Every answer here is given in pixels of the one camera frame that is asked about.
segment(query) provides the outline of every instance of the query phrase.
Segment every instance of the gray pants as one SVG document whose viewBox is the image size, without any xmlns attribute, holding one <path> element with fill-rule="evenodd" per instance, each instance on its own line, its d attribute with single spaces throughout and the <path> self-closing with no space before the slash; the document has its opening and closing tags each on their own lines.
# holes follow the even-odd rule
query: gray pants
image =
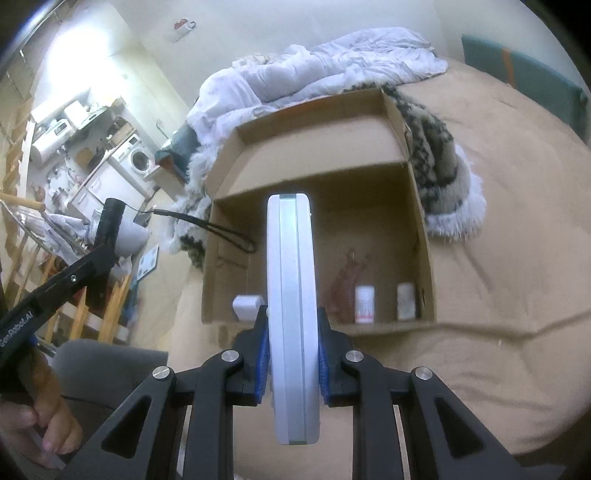
<svg viewBox="0 0 591 480">
<path fill-rule="evenodd" d="M 60 347 L 51 367 L 61 394 L 84 431 L 83 444 L 168 353 L 74 340 Z"/>
</svg>

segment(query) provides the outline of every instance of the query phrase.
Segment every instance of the blue gripper pad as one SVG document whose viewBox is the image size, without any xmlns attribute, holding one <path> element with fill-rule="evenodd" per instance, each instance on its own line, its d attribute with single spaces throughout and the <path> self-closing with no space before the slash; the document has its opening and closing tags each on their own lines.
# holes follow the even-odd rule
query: blue gripper pad
<svg viewBox="0 0 591 480">
<path fill-rule="evenodd" d="M 269 326 L 265 328 L 262 336 L 261 348 L 256 359 L 256 383 L 255 395 L 257 402 L 261 403 L 267 388 L 267 373 L 269 371 L 269 361 L 271 360 L 271 348 L 269 347 Z"/>
<path fill-rule="evenodd" d="M 322 340 L 318 344 L 318 381 L 320 382 L 320 393 L 324 398 L 324 403 L 328 404 L 330 395 L 329 390 L 329 363 L 326 359 L 326 351 Z"/>
</svg>

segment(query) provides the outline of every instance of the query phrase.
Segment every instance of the white cabinet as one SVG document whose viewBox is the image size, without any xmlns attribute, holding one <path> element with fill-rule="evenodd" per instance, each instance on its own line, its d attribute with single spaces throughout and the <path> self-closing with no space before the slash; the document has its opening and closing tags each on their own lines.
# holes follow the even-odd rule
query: white cabinet
<svg viewBox="0 0 591 480">
<path fill-rule="evenodd" d="M 90 220 L 96 210 L 102 210 L 107 198 L 116 198 L 125 202 L 128 206 L 123 216 L 130 221 L 133 221 L 137 214 L 136 210 L 142 208 L 145 200 L 138 190 L 105 161 L 86 181 L 86 185 L 74 195 L 69 208 L 73 210 L 72 213 L 78 213 L 76 216 L 81 215 Z"/>
</svg>

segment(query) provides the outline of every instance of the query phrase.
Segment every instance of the white disc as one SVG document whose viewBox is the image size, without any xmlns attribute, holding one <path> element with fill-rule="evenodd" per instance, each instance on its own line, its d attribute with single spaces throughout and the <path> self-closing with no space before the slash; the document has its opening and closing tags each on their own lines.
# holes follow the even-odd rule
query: white disc
<svg viewBox="0 0 591 480">
<path fill-rule="evenodd" d="M 284 445 L 320 435 L 318 317 L 310 203 L 273 195 L 267 206 L 267 295 L 275 432 Z"/>
</svg>

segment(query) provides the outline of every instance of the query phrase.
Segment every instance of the human hand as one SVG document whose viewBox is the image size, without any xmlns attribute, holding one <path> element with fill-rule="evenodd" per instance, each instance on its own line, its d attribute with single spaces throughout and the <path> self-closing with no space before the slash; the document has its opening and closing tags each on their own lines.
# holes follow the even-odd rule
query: human hand
<svg viewBox="0 0 591 480">
<path fill-rule="evenodd" d="M 32 407 L 0 400 L 0 433 L 19 453 L 39 465 L 55 468 L 52 453 L 64 455 L 80 447 L 82 428 L 60 396 L 57 377 L 45 356 L 33 353 L 33 385 L 37 398 Z M 40 448 L 29 434 L 35 425 L 47 428 Z"/>
</svg>

